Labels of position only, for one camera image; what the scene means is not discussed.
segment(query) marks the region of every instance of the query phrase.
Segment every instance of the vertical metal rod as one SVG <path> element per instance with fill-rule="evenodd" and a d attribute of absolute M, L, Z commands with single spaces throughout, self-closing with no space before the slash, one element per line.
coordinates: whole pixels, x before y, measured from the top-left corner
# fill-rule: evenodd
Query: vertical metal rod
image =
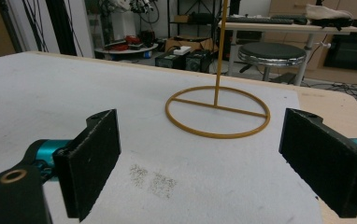
<path fill-rule="evenodd" d="M 228 0 L 224 0 L 224 4 L 223 4 L 223 8 L 222 8 L 222 18 L 221 18 L 219 60 L 217 63 L 216 88 L 214 91 L 214 105 L 217 105 L 219 102 L 221 62 L 222 62 L 222 51 L 224 49 L 224 35 L 225 35 L 225 22 L 227 20 L 227 8 L 228 8 Z"/>
<path fill-rule="evenodd" d="M 298 73 L 295 76 L 294 86 L 301 86 L 302 79 L 304 78 L 305 70 L 307 69 L 307 61 L 309 61 L 310 54 L 312 52 L 313 39 L 315 38 L 314 34 L 309 34 L 307 37 L 307 45 L 304 47 L 304 50 L 307 54 L 307 57 L 303 63 L 301 63 Z"/>

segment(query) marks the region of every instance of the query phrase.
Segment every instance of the lab floor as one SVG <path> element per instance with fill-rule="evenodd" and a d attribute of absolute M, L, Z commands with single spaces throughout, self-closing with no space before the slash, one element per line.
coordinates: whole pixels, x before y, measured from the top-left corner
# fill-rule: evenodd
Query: lab floor
<path fill-rule="evenodd" d="M 149 66 L 155 66 L 155 57 L 157 57 L 161 54 L 163 54 L 163 53 L 159 52 L 159 51 L 154 51 L 153 55 L 150 59 L 144 59 L 144 58 L 139 57 L 138 55 L 131 55 L 131 56 L 122 58 L 121 61 L 126 62 L 126 63 L 138 63 L 138 64 L 145 64 L 145 65 L 149 65 Z M 243 63 L 234 63 L 233 77 L 262 80 L 262 78 L 263 78 L 262 72 L 263 71 L 259 71 L 256 66 L 253 66 L 252 68 L 245 71 L 244 73 L 239 73 L 238 71 L 243 66 L 244 66 Z M 216 74 L 217 73 L 216 71 L 217 71 L 217 60 L 214 60 L 214 62 L 209 67 L 209 73 Z M 227 71 L 228 71 L 228 62 L 222 61 L 221 73 L 224 75 Z M 269 75 L 269 77 L 271 79 L 279 77 L 279 76 L 280 75 L 278 75 L 278 74 L 270 74 Z M 324 89 L 324 90 L 329 90 L 329 91 L 341 91 L 341 92 L 345 92 L 347 94 L 352 95 L 357 100 L 357 85 L 350 85 L 350 84 L 345 84 L 345 83 L 333 83 L 333 82 L 328 82 L 328 81 L 323 81 L 323 80 L 304 78 L 301 86 L 309 87 L 309 88 L 316 88 L 316 89 Z"/>

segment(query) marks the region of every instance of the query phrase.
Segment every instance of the metal ring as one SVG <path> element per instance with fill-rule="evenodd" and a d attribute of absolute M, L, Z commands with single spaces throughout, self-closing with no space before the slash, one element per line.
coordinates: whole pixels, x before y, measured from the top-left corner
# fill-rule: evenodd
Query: metal ring
<path fill-rule="evenodd" d="M 236 108 L 230 108 L 230 107 L 224 107 L 224 106 L 219 106 L 219 105 L 208 105 L 205 103 L 200 103 L 200 102 L 195 102 L 195 101 L 188 101 L 188 100 L 183 100 L 183 99 L 179 99 L 177 98 L 178 96 L 180 96 L 183 93 L 189 92 L 189 91 L 200 91 L 200 90 L 214 90 L 216 87 L 215 86 L 200 86 L 200 87 L 194 87 L 194 88 L 189 88 L 183 91 L 179 91 L 175 94 L 173 94 L 166 102 L 166 105 L 164 107 L 164 111 L 167 115 L 167 117 L 169 118 L 169 120 L 174 123 L 176 126 L 178 126 L 180 129 L 188 132 L 188 133 L 193 133 L 193 134 L 197 134 L 200 136 L 204 136 L 204 137 L 209 137 L 209 138 L 220 138 L 220 139 L 231 139 L 231 138 L 240 138 L 240 137 L 246 137 L 246 136 L 250 136 L 253 135 L 255 133 L 258 133 L 260 131 L 262 131 L 266 125 L 268 125 L 269 120 L 271 119 L 271 115 L 270 115 L 270 111 L 268 106 L 258 97 L 246 92 L 246 91 L 241 91 L 241 90 L 237 90 L 234 88 L 229 88 L 229 87 L 220 87 L 221 90 L 224 91 L 232 91 L 241 95 L 245 95 L 247 97 L 249 97 L 251 100 L 255 101 L 256 103 L 258 103 L 264 110 L 265 114 L 258 114 L 258 113 L 254 113 L 254 112 L 249 112 L 249 111 L 245 111 L 245 110 L 240 110 L 240 109 L 236 109 Z M 243 132 L 243 133 L 207 133 L 207 132 L 203 132 L 203 131 L 199 131 L 193 128 L 190 128 L 182 123 L 180 123 L 178 120 L 176 120 L 175 118 L 173 118 L 173 116 L 170 114 L 169 111 L 169 106 L 170 103 L 172 101 L 178 101 L 178 102 L 182 102 L 184 104 L 192 104 L 192 105 L 200 105 L 200 106 L 206 106 L 206 107 L 211 107 L 211 108 L 215 108 L 215 109 L 221 109 L 221 110 L 226 110 L 226 111 L 231 111 L 234 113 L 241 113 L 241 114 L 246 114 L 246 115 L 251 115 L 251 116 L 256 116 L 256 117 L 262 117 L 265 119 L 264 123 L 262 125 L 260 125 L 259 127 L 247 131 L 247 132 Z"/>
<path fill-rule="evenodd" d="M 10 184 L 24 178 L 26 175 L 27 175 L 26 170 L 23 169 L 13 170 L 1 176 L 0 181 L 3 184 Z"/>

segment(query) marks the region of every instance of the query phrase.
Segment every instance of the shelf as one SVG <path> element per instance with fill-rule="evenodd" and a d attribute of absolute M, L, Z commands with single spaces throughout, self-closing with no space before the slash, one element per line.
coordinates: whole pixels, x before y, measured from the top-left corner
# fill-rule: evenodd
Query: shelf
<path fill-rule="evenodd" d="M 177 35 L 180 35 L 180 25 L 196 25 L 198 26 L 197 28 L 197 36 L 199 36 L 199 26 L 211 26 L 210 28 L 210 37 L 214 37 L 214 32 L 215 32 L 215 27 L 216 23 L 215 22 L 177 22 L 177 21 L 171 21 L 171 15 L 170 15 L 170 1 L 167 0 L 167 20 L 169 21 L 167 23 L 167 35 L 170 38 L 170 27 L 171 24 L 176 24 L 178 27 L 178 33 Z M 201 13 L 201 6 L 212 15 L 212 18 L 216 18 L 216 1 L 217 0 L 177 0 L 177 15 L 187 15 L 190 13 L 191 10 L 195 10 L 195 13 Z M 185 13 L 180 13 L 180 2 L 186 2 L 192 4 Z M 212 3 L 212 9 L 210 10 L 207 5 L 205 5 L 204 2 L 209 2 Z"/>

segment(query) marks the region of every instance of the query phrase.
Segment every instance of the stool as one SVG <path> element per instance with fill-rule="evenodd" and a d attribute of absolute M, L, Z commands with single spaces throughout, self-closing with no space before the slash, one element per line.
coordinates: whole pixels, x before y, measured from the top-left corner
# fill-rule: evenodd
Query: stool
<path fill-rule="evenodd" d="M 267 81 L 271 67 L 298 65 L 306 60 L 307 54 L 303 49 L 291 45 L 254 42 L 240 47 L 238 57 L 245 63 L 264 65 L 263 81 Z"/>

